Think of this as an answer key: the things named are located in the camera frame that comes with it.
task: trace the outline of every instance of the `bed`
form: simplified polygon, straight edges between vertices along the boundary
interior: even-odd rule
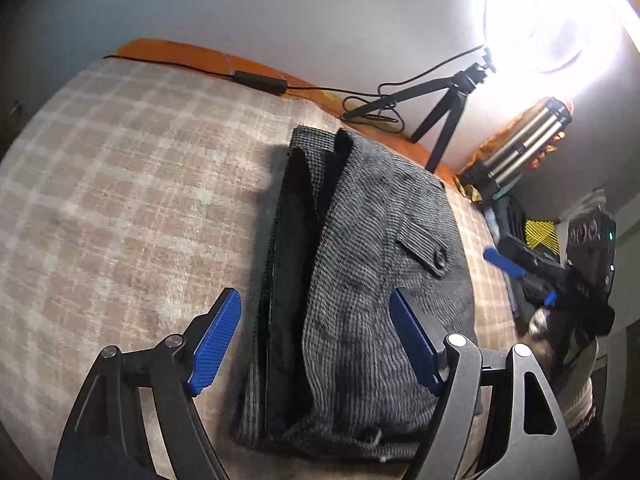
[[[11,146],[0,164],[0,420],[43,478],[100,349],[148,348],[181,332],[225,286],[242,295],[241,323],[216,381],[195,402],[229,476],[402,475],[398,464],[259,454],[228,436],[287,144],[299,124],[341,126],[307,99],[103,59],[57,92]],[[508,349],[516,331],[504,279],[482,259],[490,232],[470,202],[453,188],[447,193],[479,344]],[[156,469],[172,478],[152,398],[141,394]],[[478,455],[483,417],[461,470]]]

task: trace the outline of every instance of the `tripod leg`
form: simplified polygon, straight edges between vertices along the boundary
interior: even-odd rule
[[[433,107],[433,110],[429,112],[429,115],[427,115],[425,120],[423,120],[415,129],[410,139],[412,143],[415,144],[421,138],[423,138],[424,134],[431,130],[435,126],[435,123],[437,123],[443,117],[443,115],[449,111],[451,105],[453,104],[453,100],[456,97],[456,93],[456,89],[450,88],[449,90],[447,90],[447,93],[444,94],[442,99],[438,101],[438,104]]]
[[[444,155],[444,151],[447,149],[451,137],[453,137],[453,132],[458,126],[460,117],[462,117],[462,112],[465,109],[465,103],[466,94],[463,94],[462,92],[456,92],[456,94],[452,96],[452,102],[450,104],[451,112],[449,113],[449,116],[447,117],[447,120],[442,127],[442,131],[438,136],[438,140],[436,140],[436,145],[433,147],[431,156],[427,161],[427,165],[425,166],[425,169],[427,171],[431,173],[434,173],[436,171],[436,168],[440,163],[440,159],[442,158],[442,155]]]

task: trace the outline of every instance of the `black fabric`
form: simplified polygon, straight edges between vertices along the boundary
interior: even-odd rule
[[[272,436],[283,435],[311,408],[302,329],[319,235],[308,165],[304,152],[294,148],[282,182],[274,239],[265,396],[266,432]]]
[[[310,185],[291,201],[291,186],[283,184],[258,314],[270,320],[271,336],[279,334],[278,341],[294,350],[283,353],[278,346],[286,364],[276,365],[271,355],[265,367],[259,354],[264,324],[258,323],[234,436],[249,447],[316,458],[407,460],[424,436],[435,399],[415,379],[389,319],[389,297],[405,286],[448,332],[475,341],[466,258],[440,181],[343,130],[330,151],[332,137],[327,135],[308,128],[294,131],[287,173],[302,175],[303,158],[308,179],[297,180]],[[307,288],[303,269],[308,267],[292,268],[294,262],[308,262],[314,252],[309,246],[314,231],[310,193],[321,231]],[[291,206],[305,213],[289,209],[292,219],[281,228]],[[283,288],[280,269],[289,269]],[[299,329],[300,319],[298,339],[290,332]],[[295,357],[300,348],[304,377]],[[277,386],[271,385],[274,380]],[[297,395],[292,394],[296,382],[303,385],[302,402],[290,402]],[[289,402],[273,400],[276,393]]]

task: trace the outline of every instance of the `blue gripper pad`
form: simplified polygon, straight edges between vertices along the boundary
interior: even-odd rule
[[[444,382],[438,373],[438,354],[396,290],[389,299],[389,315],[418,382],[439,395]]]
[[[187,382],[193,397],[210,386],[216,377],[241,311],[240,294],[231,290],[193,353],[193,371]]]
[[[527,271],[524,270],[521,266],[502,256],[493,247],[487,247],[482,253],[482,256],[484,256],[484,259],[487,260],[490,264],[494,264],[494,266],[503,270],[512,278],[524,278],[527,273]]]

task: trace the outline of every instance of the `white wall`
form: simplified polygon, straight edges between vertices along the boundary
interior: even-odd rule
[[[607,452],[611,450],[620,428],[620,415],[626,389],[626,332],[608,336],[607,387],[605,389],[602,425]]]
[[[319,85],[372,91],[482,43],[483,0],[27,0],[1,31],[0,104],[21,99],[36,111],[92,60],[134,38],[192,43],[247,57]],[[452,75],[479,56],[441,69]],[[498,73],[470,96],[445,161],[460,167],[486,137],[532,104],[530,80]],[[408,129],[439,99],[402,106]],[[567,205],[615,178],[640,149],[640,60],[630,41],[607,71],[576,98],[575,123],[560,153],[532,176],[534,191]],[[609,142],[602,141],[607,136]],[[436,132],[425,142],[432,145]],[[586,169],[583,152],[609,157]],[[550,183],[557,184],[554,189]]]
[[[612,333],[626,329],[640,319],[640,194],[625,204],[615,215],[616,255],[615,276],[609,304],[616,311]]]

